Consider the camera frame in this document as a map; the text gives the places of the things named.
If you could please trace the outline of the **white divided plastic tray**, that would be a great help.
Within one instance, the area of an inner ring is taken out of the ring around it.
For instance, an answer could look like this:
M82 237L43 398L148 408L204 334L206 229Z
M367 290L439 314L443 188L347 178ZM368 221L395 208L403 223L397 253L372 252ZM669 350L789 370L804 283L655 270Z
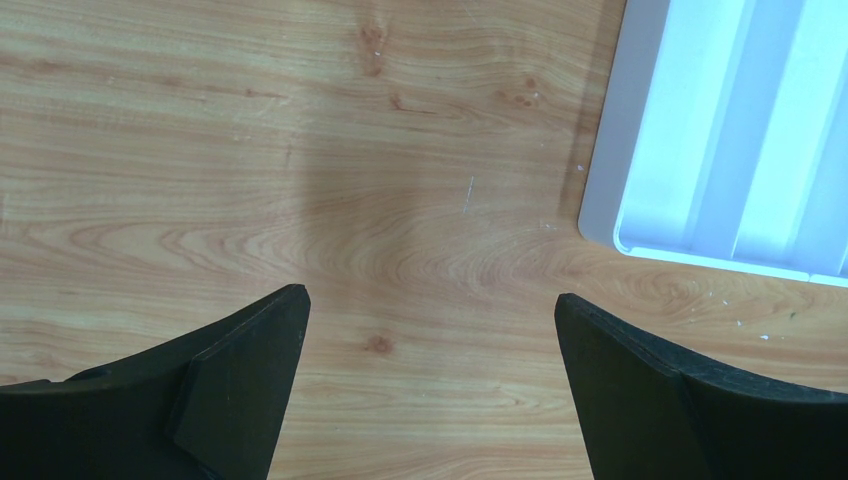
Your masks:
M847 283L847 5L626 4L578 219L639 258Z

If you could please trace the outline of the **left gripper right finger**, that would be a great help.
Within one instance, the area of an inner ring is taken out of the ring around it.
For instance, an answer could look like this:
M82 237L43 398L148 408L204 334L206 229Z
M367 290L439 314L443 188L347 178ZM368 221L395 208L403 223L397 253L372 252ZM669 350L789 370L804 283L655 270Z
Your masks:
M755 374L573 293L554 319L597 479L843 479L847 397Z

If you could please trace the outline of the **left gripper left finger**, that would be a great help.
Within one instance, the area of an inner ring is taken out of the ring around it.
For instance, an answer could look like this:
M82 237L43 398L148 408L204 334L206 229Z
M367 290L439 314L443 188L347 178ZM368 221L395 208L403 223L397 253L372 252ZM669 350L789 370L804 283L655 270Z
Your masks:
M264 479L306 336L285 286L161 345L1 389L5 479Z

